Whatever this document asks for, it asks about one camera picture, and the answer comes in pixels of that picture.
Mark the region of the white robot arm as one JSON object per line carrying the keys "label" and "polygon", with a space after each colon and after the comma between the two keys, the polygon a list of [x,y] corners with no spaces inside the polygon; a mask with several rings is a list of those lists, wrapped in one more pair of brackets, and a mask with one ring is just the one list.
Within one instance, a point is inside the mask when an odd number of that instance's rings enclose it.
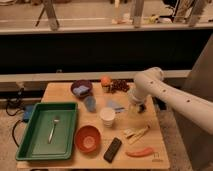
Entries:
{"label": "white robot arm", "polygon": [[213,135],[213,102],[173,88],[163,79],[164,72],[159,67],[138,72],[134,76],[134,85],[128,90],[130,103],[144,104],[147,96],[152,95]]}

